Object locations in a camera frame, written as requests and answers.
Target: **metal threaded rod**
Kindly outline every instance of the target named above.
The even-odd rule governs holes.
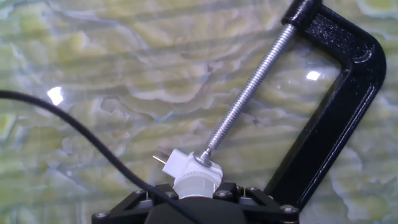
[[[225,116],[223,122],[221,122],[218,129],[214,132],[211,138],[209,138],[207,149],[201,154],[201,156],[195,156],[195,159],[199,163],[207,167],[211,166],[209,161],[211,152],[219,148],[232,125],[236,122],[236,120],[238,120],[243,109],[254,96],[254,93],[259,88],[262,81],[264,81],[269,70],[276,63],[280,55],[282,55],[282,52],[292,39],[295,31],[296,28],[293,25],[286,24],[268,54],[262,59],[262,62],[256,68],[253,76],[249,79],[244,89],[240,92],[238,99],[236,99],[235,103]]]

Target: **green marble surface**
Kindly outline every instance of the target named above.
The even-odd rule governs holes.
[[[78,118],[151,184],[158,147],[201,151],[281,30],[288,0],[0,1],[0,88]],[[398,0],[325,0],[374,35],[383,89],[301,216],[398,223]],[[213,160],[264,187],[340,68],[297,38]],[[130,184],[44,110],[0,101],[0,223],[90,223]]]

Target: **black c-clamp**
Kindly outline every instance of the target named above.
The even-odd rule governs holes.
[[[264,191],[221,183],[213,198],[190,197],[180,203],[206,223],[299,223],[299,214],[344,148],[380,90],[386,57],[377,40],[322,4],[295,0],[282,20],[342,64],[322,99]],[[156,189],[178,195],[169,184]],[[161,199],[135,191],[92,224],[192,223]]]
[[[321,0],[295,0],[282,23],[294,25],[342,66],[264,190],[281,204],[303,208],[381,89],[386,56],[373,36]]]

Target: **black wire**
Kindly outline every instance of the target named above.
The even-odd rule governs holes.
[[[122,173],[127,179],[129,179],[133,184],[142,188],[143,190],[161,198],[166,203],[168,203],[172,208],[176,211],[187,217],[189,220],[193,221],[197,224],[204,224],[200,218],[198,218],[195,214],[193,214],[189,209],[183,207],[176,200],[170,199],[163,192],[155,189],[153,186],[141,180],[138,176],[132,173],[93,133],[91,133],[84,125],[82,125],[75,118],[70,116],[68,113],[62,111],[60,108],[47,103],[40,98],[26,95],[24,93],[14,92],[14,91],[6,91],[0,90],[0,99],[9,99],[9,100],[17,100],[23,101],[25,103],[32,104],[34,106],[41,107],[43,109],[48,110],[49,112],[57,115],[61,119],[63,119],[66,123],[70,124],[70,126],[74,127],[80,134],[87,138],[89,142],[91,142],[102,155],[104,155],[107,160],[112,163],[115,168],[117,168],[120,173]]]

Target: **white plug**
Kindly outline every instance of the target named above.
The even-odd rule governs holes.
[[[175,178],[173,189],[181,198],[208,197],[220,186],[223,170],[218,164],[211,162],[211,167],[205,167],[193,157],[193,152],[186,155],[174,149],[163,172]]]

